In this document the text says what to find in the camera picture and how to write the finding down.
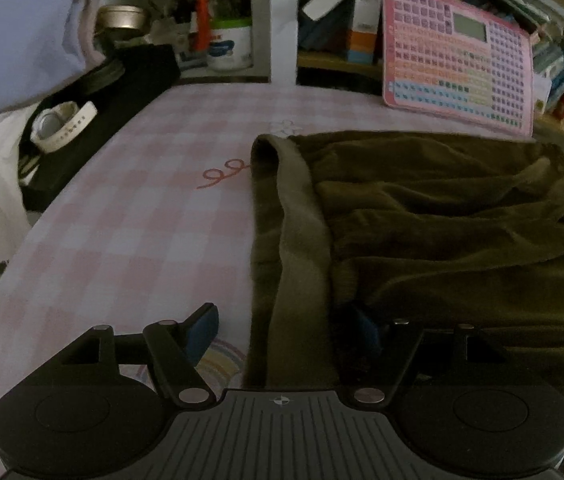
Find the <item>dark olive green garment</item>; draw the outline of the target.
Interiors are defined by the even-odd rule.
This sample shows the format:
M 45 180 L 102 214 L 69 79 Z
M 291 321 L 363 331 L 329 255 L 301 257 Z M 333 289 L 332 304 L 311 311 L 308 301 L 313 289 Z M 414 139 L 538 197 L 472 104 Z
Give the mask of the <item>dark olive green garment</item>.
M 405 444 L 473 478 L 540 471 L 542 441 L 564 441 L 563 152 L 450 133 L 263 134 L 250 171 L 245 386 L 351 399 L 361 342 L 405 318 L 424 335 L 380 405 Z

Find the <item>pink cartoon desk mat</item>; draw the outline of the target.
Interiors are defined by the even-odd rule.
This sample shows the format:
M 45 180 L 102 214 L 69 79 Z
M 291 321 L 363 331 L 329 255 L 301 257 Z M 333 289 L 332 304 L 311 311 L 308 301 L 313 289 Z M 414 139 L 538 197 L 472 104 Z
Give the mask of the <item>pink cartoon desk mat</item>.
M 216 387 L 237 386 L 250 331 L 251 144 L 262 133 L 341 130 L 499 135 L 360 93 L 170 89 L 73 178 L 0 279 L 0 397 L 94 325 L 138 333 L 207 301 L 219 307 L 220 331 L 204 373 Z

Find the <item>white wrist watch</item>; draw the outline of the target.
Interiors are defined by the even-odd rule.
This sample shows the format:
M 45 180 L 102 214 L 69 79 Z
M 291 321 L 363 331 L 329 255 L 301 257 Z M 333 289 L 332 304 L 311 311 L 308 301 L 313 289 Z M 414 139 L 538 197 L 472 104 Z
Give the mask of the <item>white wrist watch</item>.
M 96 115 L 91 101 L 81 107 L 70 101 L 47 108 L 33 119 L 30 141 L 44 154 L 57 152 L 76 140 Z

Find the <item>black bag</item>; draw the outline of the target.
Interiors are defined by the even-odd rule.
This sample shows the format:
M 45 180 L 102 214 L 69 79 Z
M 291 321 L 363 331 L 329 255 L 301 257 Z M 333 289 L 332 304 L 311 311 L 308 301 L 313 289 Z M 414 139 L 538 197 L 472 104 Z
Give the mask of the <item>black bag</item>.
M 104 64 L 44 99 L 24 127 L 19 141 L 18 178 L 24 208 L 41 212 L 70 180 L 127 122 L 181 75 L 170 46 L 138 46 L 114 52 Z M 31 141 L 33 119 L 65 102 L 79 107 L 91 101 L 93 122 L 61 150 L 44 154 Z

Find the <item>pink keyboard learning toy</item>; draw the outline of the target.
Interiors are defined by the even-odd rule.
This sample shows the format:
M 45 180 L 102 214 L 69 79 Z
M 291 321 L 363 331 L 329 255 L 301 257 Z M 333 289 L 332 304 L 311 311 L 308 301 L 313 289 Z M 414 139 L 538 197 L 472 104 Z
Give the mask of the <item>pink keyboard learning toy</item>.
M 383 18 L 387 106 L 532 134 L 527 32 L 459 0 L 383 0 Z

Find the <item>white orange box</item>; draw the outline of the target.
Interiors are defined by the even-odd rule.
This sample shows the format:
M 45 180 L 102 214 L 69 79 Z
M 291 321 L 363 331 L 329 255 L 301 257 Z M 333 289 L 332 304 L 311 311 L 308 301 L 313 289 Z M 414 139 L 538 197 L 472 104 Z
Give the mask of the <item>white orange box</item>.
M 372 65 L 383 0 L 355 0 L 347 36 L 347 61 Z

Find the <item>white green pen cup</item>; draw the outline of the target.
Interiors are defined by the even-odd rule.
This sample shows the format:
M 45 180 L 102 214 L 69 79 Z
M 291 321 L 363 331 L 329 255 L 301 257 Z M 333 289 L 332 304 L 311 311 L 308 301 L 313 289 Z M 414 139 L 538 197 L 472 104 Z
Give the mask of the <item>white green pen cup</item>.
M 253 62 L 253 20 L 214 20 L 207 50 L 207 66 L 210 70 L 246 70 L 253 66 Z

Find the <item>metal bowl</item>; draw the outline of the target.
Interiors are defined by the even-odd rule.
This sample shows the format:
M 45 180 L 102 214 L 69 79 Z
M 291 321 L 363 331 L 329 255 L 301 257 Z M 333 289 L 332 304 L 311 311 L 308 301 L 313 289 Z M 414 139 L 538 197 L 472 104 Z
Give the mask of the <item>metal bowl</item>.
M 148 13 L 139 6 L 101 6 L 96 24 L 100 29 L 133 30 L 143 35 L 148 26 Z

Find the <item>lavender folded cloth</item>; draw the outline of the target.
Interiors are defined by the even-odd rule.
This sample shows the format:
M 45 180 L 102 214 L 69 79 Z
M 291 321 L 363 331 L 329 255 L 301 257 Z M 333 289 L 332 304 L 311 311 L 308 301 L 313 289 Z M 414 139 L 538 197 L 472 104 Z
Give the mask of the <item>lavender folded cloth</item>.
M 0 0 L 0 113 L 32 104 L 86 70 L 85 0 Z

